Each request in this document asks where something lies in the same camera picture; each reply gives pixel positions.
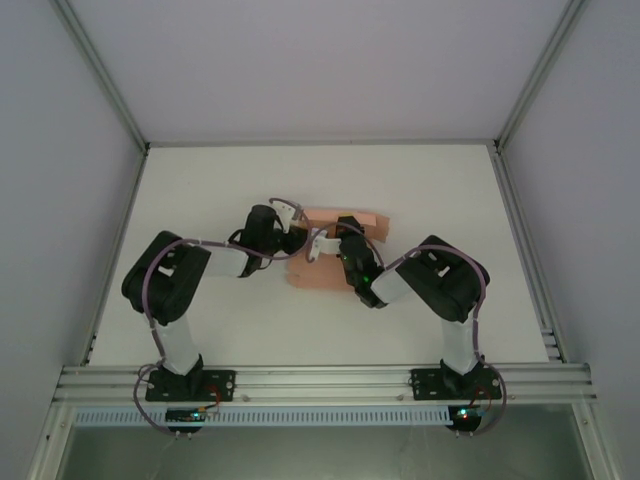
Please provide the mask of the peach pink cloth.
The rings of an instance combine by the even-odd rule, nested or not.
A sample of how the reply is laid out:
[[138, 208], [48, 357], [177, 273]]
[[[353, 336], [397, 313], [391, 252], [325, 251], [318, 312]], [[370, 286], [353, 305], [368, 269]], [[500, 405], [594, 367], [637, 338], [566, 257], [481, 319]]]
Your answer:
[[[368, 239], [381, 243], [386, 242], [390, 229], [390, 218], [380, 213], [336, 208], [311, 208], [305, 213], [313, 227], [325, 226], [340, 217], [353, 216], [364, 227]], [[353, 290], [347, 284], [341, 261], [335, 255], [320, 254], [313, 263], [307, 262], [303, 254], [288, 260], [286, 280], [300, 289]]]

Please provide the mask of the aluminium mounting rail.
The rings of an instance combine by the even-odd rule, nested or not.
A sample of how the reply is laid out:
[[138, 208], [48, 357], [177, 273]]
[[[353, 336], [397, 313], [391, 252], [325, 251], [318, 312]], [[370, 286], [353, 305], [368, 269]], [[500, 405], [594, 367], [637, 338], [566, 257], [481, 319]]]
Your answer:
[[[236, 367], [232, 406], [412, 404], [409, 366]], [[500, 365], [510, 405], [591, 403], [590, 371], [567, 363]], [[68, 405], [128, 405], [134, 367], [66, 367], [53, 395]]]

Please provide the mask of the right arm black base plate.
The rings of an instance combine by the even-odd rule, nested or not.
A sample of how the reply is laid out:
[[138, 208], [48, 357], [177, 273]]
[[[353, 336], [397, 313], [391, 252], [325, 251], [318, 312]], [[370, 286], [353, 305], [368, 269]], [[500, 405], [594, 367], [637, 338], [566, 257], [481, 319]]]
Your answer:
[[498, 376], [483, 367], [465, 375], [444, 367], [413, 369], [409, 385], [413, 398], [418, 401], [499, 400], [503, 397]]

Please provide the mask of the aluminium table side rail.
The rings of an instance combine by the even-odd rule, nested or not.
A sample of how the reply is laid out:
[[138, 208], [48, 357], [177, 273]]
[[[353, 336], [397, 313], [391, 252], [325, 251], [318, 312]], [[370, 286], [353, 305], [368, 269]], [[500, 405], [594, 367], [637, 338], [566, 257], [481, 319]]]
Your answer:
[[94, 340], [99, 330], [101, 318], [104, 312], [104, 308], [109, 296], [113, 278], [117, 269], [118, 260], [120, 257], [126, 231], [130, 222], [132, 211], [136, 202], [136, 197], [140, 188], [142, 177], [149, 156], [150, 145], [146, 144], [145, 149], [139, 157], [139, 161], [135, 170], [135, 176], [131, 189], [125, 197], [124, 209], [121, 212], [120, 220], [117, 226], [114, 240], [111, 244], [109, 255], [107, 258], [106, 269], [104, 271], [103, 278], [99, 284], [98, 297], [95, 306], [91, 310], [89, 316], [89, 323], [83, 332], [82, 344], [77, 354], [76, 364], [78, 366], [85, 366], [90, 359], [93, 349]]
[[552, 337], [555, 341], [554, 344], [546, 344], [548, 350], [554, 350], [554, 353], [549, 353], [548, 356], [553, 361], [567, 363], [568, 358], [557, 312], [534, 248], [533, 238], [507, 159], [497, 142], [491, 144], [488, 150], [542, 335], [544, 338]]

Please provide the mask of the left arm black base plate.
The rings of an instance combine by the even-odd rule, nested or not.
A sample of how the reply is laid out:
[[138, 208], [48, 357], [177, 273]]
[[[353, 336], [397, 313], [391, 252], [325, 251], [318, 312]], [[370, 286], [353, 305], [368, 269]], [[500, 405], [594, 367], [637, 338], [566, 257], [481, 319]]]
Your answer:
[[236, 387], [234, 370], [201, 369], [181, 376], [166, 370], [150, 374], [147, 402], [231, 402]]

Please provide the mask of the aluminium frame post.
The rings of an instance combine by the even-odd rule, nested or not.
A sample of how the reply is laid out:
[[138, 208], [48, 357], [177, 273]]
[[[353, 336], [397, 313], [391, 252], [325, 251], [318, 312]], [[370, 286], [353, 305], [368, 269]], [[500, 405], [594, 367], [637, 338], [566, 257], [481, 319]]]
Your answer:
[[137, 148], [146, 153], [148, 151], [148, 142], [72, 3], [70, 0], [49, 0], [49, 3], [74, 42], [79, 54], [86, 62], [94, 80], [118, 117], [119, 122]]
[[504, 152], [514, 139], [590, 1], [566, 1], [559, 19], [546, 40], [503, 127], [495, 139], [495, 148], [498, 153]]

